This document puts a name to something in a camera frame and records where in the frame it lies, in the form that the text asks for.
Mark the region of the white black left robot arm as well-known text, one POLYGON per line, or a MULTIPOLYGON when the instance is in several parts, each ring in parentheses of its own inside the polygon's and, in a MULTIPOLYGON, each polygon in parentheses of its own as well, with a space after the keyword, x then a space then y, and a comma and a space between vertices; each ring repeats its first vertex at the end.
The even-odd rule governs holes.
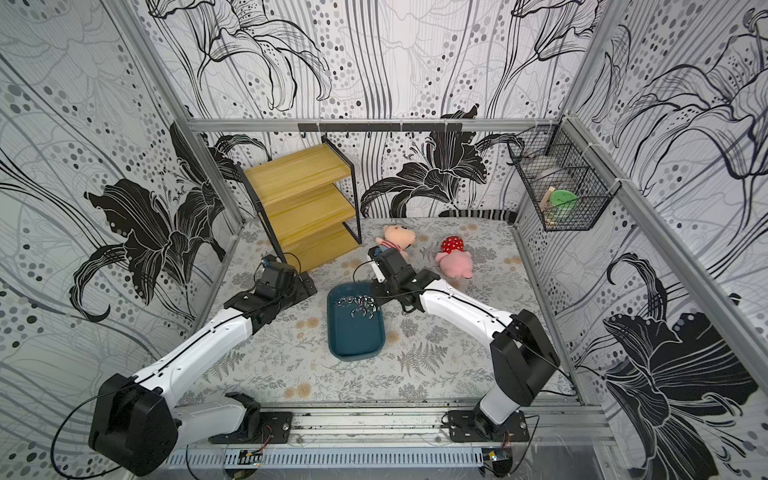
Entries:
POLYGON ((316 294, 308 273, 268 255, 254 286, 227 300, 222 310, 189 339, 131 376, 115 374, 95 400, 89 447, 136 476, 145 476, 178 448, 287 440, 292 417, 263 414, 242 392, 196 405, 180 401, 194 383, 232 350, 272 323, 277 315, 316 294))

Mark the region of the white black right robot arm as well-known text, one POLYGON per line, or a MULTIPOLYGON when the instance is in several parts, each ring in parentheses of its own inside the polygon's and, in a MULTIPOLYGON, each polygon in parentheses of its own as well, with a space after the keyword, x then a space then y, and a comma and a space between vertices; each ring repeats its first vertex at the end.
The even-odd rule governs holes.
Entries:
POLYGON ((437 273, 415 270, 395 249, 372 247, 368 259, 376 276, 375 303, 397 301, 405 314, 441 318, 488 347, 494 384, 474 409, 479 429, 500 427, 539 395, 559 371, 560 360, 538 317, 511 313, 455 289, 437 273))

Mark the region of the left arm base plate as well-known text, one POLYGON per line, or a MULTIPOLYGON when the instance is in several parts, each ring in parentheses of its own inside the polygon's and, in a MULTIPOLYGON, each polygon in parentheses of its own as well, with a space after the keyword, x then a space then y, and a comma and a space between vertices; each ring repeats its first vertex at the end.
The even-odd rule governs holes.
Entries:
POLYGON ((212 444, 286 444, 293 425, 290 411, 248 413, 241 426, 231 433, 209 438, 212 444))

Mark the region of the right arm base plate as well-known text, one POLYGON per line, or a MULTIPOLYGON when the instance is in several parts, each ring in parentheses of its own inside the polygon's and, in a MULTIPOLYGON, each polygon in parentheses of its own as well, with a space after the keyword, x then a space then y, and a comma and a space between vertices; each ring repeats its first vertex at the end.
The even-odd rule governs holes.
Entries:
POLYGON ((521 411, 514 412, 500 425, 479 410, 449 410, 442 422, 454 443, 524 443, 530 439, 527 419, 521 411))

